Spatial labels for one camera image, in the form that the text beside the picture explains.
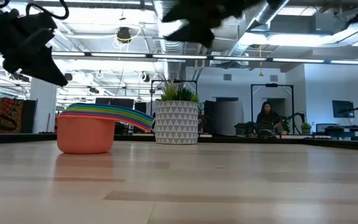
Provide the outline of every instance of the monitor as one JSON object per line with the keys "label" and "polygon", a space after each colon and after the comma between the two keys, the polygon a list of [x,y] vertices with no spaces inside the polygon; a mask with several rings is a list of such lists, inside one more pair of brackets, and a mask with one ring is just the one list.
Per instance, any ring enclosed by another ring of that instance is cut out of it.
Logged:
{"label": "monitor", "polygon": [[99,105],[115,105],[125,108],[134,108],[134,100],[132,99],[120,99],[120,98],[96,98],[95,104]]}
{"label": "monitor", "polygon": [[96,98],[95,104],[112,105],[113,98]]}
{"label": "monitor", "polygon": [[334,118],[354,118],[354,111],[347,111],[354,109],[353,102],[333,100]]}
{"label": "monitor", "polygon": [[135,103],[135,110],[146,113],[147,110],[147,103],[144,102],[136,102]]}
{"label": "monitor", "polygon": [[133,99],[115,98],[114,103],[112,103],[112,104],[116,105],[116,106],[122,106],[122,107],[125,107],[125,108],[129,108],[129,109],[134,109],[134,103],[135,103],[135,100],[133,100]]}

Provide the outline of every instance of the pillar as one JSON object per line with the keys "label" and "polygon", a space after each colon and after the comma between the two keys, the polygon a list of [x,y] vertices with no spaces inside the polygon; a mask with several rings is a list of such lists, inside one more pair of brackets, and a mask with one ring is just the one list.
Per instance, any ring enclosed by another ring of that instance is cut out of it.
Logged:
{"label": "pillar", "polygon": [[33,133],[55,130],[56,94],[56,85],[31,79],[30,100],[37,100]]}

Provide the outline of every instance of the potted plant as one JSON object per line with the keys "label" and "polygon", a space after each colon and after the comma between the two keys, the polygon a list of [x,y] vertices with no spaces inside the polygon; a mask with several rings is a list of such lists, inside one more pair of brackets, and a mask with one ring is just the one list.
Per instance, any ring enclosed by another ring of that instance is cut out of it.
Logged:
{"label": "potted plant", "polygon": [[159,144],[196,144],[198,96],[186,88],[165,82],[155,112],[155,141]]}
{"label": "potted plant", "polygon": [[309,123],[303,123],[301,129],[302,135],[310,135],[311,125]]}

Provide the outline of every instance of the white geometric planter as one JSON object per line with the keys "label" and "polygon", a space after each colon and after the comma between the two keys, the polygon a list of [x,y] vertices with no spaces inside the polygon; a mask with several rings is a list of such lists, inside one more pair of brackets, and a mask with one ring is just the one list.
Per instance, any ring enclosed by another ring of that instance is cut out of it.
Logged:
{"label": "white geometric planter", "polygon": [[159,144],[197,144],[198,104],[190,101],[158,101],[155,141]]}

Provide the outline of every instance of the wooden floor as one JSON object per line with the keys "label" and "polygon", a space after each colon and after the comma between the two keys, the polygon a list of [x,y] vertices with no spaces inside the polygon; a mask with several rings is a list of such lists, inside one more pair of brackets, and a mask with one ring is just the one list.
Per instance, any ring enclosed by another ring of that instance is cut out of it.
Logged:
{"label": "wooden floor", "polygon": [[358,151],[116,141],[0,144],[0,224],[358,224]]}

